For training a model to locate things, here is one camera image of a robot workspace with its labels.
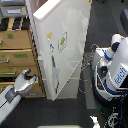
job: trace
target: drawer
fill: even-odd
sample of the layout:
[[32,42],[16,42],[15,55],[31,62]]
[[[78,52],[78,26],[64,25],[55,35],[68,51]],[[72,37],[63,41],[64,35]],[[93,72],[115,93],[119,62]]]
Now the drawer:
[[[4,89],[8,86],[8,85],[12,85],[14,86],[14,82],[0,82],[0,93],[2,93],[2,91],[4,91]],[[31,88],[31,90],[29,91],[29,93],[38,93],[41,91],[41,88],[39,86],[39,82],[38,82],[38,78],[35,82],[35,84],[33,85],[33,87]]]
[[0,49],[31,48],[27,30],[0,32],[0,41]]
[[32,50],[0,50],[1,66],[35,65]]
[[24,67],[0,67],[0,77],[16,77],[23,70],[31,69],[28,76],[38,75],[37,67],[34,66],[24,66]]

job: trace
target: sticker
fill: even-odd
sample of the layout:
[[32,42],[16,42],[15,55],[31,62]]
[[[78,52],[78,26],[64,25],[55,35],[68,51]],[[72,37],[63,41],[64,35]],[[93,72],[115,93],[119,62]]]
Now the sticker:
[[54,51],[54,47],[52,44],[50,44],[50,53],[52,53]]
[[14,58],[28,58],[27,54],[13,54]]
[[52,31],[47,34],[47,39],[50,40],[52,38]]
[[7,34],[7,35],[8,35],[9,39],[13,39],[14,38],[12,34]]
[[58,40],[58,50],[61,52],[67,45],[67,32]]
[[21,10],[20,9],[14,9],[14,10],[7,10],[8,14],[20,14]]
[[1,55],[1,58],[6,58],[6,56],[5,55]]

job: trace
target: handle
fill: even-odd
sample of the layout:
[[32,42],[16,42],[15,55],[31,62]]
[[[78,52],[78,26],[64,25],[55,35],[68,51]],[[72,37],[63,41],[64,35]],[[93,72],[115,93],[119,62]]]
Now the handle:
[[5,63],[9,63],[9,59],[7,59],[7,61],[0,62],[0,64],[5,64]]
[[12,73],[0,73],[0,75],[15,75],[16,71],[12,72]]

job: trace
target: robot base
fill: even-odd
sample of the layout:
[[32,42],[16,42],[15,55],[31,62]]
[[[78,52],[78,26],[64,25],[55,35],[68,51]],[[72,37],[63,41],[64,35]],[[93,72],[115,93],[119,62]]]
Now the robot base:
[[112,99],[111,101],[108,101],[104,99],[97,91],[95,85],[95,79],[94,79],[94,71],[92,70],[92,87],[93,87],[93,94],[96,100],[105,107],[116,107],[118,105],[118,100]]

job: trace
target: paper sign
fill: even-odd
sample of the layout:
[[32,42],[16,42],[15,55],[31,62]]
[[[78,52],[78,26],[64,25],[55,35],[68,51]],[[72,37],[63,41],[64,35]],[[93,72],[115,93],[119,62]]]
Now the paper sign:
[[67,32],[58,40],[58,50],[61,52],[67,45]]

